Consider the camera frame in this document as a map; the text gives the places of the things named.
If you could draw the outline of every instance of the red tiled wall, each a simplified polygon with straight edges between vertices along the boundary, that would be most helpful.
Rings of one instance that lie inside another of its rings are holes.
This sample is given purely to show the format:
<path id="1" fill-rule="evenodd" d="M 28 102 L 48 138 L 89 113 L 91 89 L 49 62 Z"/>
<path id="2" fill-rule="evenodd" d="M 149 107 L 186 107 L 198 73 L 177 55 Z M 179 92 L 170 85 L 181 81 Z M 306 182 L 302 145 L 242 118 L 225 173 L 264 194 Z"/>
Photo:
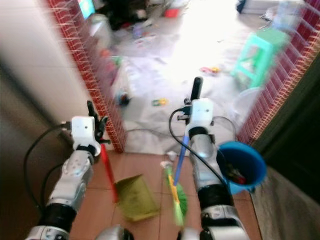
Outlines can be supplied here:
<path id="1" fill-rule="evenodd" d="M 108 116 L 106 131 L 114 150 L 123 152 L 125 131 L 119 109 L 106 87 L 108 70 L 96 51 L 96 40 L 90 36 L 89 26 L 81 13 L 78 0 L 47 0 L 57 26 L 81 74 L 82 80 L 100 116 Z"/>
<path id="2" fill-rule="evenodd" d="M 300 23 L 290 43 L 276 58 L 269 80 L 238 134 L 252 144 L 286 101 L 319 52 L 320 0 L 305 0 Z"/>

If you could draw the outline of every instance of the blue plastic bucket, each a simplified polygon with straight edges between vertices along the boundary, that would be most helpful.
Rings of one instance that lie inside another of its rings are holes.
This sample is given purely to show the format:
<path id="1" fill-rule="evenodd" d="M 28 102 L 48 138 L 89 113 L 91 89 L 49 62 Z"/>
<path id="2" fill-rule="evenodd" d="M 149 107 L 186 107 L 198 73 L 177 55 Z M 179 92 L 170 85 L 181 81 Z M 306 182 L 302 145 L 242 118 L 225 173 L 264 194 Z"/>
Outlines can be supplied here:
<path id="1" fill-rule="evenodd" d="M 266 176 L 267 166 L 262 156 L 251 146 L 238 141 L 230 141 L 219 146 L 217 163 L 226 179 L 225 160 L 246 178 L 246 184 L 230 182 L 232 194 L 243 190 L 252 191 Z"/>

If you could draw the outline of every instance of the blue object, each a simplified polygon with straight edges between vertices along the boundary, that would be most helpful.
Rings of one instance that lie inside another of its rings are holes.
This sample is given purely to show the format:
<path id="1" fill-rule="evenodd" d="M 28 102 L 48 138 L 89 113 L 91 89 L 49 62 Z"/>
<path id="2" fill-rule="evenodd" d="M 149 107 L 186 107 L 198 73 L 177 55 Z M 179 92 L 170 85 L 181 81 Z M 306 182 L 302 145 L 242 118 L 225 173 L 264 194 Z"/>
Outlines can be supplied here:
<path id="1" fill-rule="evenodd" d="M 219 146 L 216 160 L 223 178 L 226 179 L 224 158 L 246 178 L 246 184 L 229 181 L 231 194 L 237 194 L 243 190 L 252 191 L 261 184 L 267 174 L 267 166 L 262 156 L 254 148 L 244 143 L 230 141 Z"/>
<path id="2" fill-rule="evenodd" d="M 79 5 L 84 19 L 96 12 L 95 5 L 92 0 L 81 0 L 79 1 Z"/>
<path id="3" fill-rule="evenodd" d="M 132 35 L 135 39 L 142 38 L 144 35 L 144 25 L 142 23 L 133 25 Z"/>
<path id="4" fill-rule="evenodd" d="M 182 142 L 185 145 L 188 145 L 189 136 L 183 136 Z M 184 158 L 185 158 L 185 153 L 186 153 L 186 148 L 184 146 L 181 146 L 180 155 L 179 155 L 179 161 L 178 161 L 178 165 L 176 166 L 175 175 L 174 175 L 174 182 L 173 182 L 174 186 L 177 186 L 177 184 L 178 184 L 179 177 L 180 177 L 180 172 L 181 172 L 181 168 L 182 168 L 182 163 L 183 163 Z"/>

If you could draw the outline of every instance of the handle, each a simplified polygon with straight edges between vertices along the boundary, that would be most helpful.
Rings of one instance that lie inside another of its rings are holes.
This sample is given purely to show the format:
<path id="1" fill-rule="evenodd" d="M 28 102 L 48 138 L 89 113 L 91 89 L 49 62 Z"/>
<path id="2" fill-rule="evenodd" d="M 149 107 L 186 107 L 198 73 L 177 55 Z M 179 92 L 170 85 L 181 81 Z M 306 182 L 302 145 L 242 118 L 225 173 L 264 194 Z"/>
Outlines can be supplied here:
<path id="1" fill-rule="evenodd" d="M 88 111 L 89 111 L 89 116 L 90 117 L 94 117 L 94 124 L 95 127 L 97 128 L 99 125 L 99 119 L 98 119 L 98 115 L 95 112 L 95 108 L 94 108 L 94 104 L 92 103 L 92 101 L 86 101 L 86 105 L 88 107 Z"/>
<path id="2" fill-rule="evenodd" d="M 103 116 L 103 117 L 100 119 L 100 121 L 98 122 L 98 125 L 96 126 L 95 135 L 96 135 L 96 137 L 97 137 L 99 140 L 100 140 L 100 139 L 103 137 L 103 135 L 104 135 L 107 121 L 108 121 L 108 117 Z"/>
<path id="3" fill-rule="evenodd" d="M 106 150 L 106 147 L 104 144 L 101 144 L 101 159 L 104 164 L 106 176 L 107 176 L 109 183 L 111 185 L 113 202 L 117 203 L 119 201 L 119 196 L 118 196 L 118 192 L 117 192 L 117 188 L 116 188 L 115 177 L 114 177 L 114 173 L 112 171 L 109 157 L 107 154 L 107 150 Z"/>
<path id="4" fill-rule="evenodd" d="M 194 79 L 193 82 L 193 87 L 192 87 L 192 92 L 191 92 L 191 98 L 190 100 L 194 100 L 194 99 L 199 99 L 200 98 L 200 93 L 201 93 L 201 88 L 202 88 L 202 83 L 203 83 L 203 78 L 200 76 L 197 76 Z"/>
<path id="5" fill-rule="evenodd" d="M 189 136 L 186 136 L 186 135 L 183 136 L 182 142 L 185 145 L 188 145 Z M 174 186 L 177 186 L 177 184 L 178 184 L 180 173 L 181 173 L 181 168 L 182 168 L 182 163 L 184 162 L 184 158 L 185 158 L 185 153 L 186 153 L 186 148 L 184 146 L 181 146 L 178 165 L 176 166 L 176 169 L 175 169 L 174 182 L 173 182 Z"/>

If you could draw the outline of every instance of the bucket rim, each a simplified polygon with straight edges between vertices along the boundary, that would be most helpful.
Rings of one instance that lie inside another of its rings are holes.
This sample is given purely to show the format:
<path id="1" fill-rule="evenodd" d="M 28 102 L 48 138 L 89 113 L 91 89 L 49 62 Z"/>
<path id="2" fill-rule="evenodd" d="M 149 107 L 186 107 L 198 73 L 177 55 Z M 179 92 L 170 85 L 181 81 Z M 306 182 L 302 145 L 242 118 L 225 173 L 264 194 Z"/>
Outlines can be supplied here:
<path id="1" fill-rule="evenodd" d="M 239 142 L 239 141 L 228 141 L 228 142 L 224 142 L 222 144 L 219 144 L 218 145 L 218 150 L 219 151 L 223 151 L 225 149 L 231 149 L 231 147 L 235 150 L 244 150 L 244 149 L 247 149 L 249 150 L 249 152 L 247 152 L 248 154 L 251 154 L 253 155 L 254 157 L 256 157 L 256 159 L 260 162 L 260 163 L 263 163 L 261 166 L 262 166 L 262 169 L 261 169 L 261 172 L 263 172 L 263 174 L 261 174 L 256 181 L 254 181 L 254 183 L 250 183 L 250 184 L 239 184 L 239 183 L 236 183 L 230 179 L 228 179 L 225 175 L 222 174 L 223 176 L 223 179 L 225 179 L 225 181 L 227 182 L 227 180 L 229 181 L 230 184 L 233 184 L 237 187 L 241 187 L 241 188 L 252 188 L 252 187 L 255 187 L 256 185 L 260 184 L 264 178 L 266 177 L 267 175 L 267 165 L 266 165 L 266 162 L 264 160 L 264 158 L 260 155 L 260 153 L 255 150 L 252 146 L 248 145 L 248 144 L 245 144 L 243 142 Z"/>

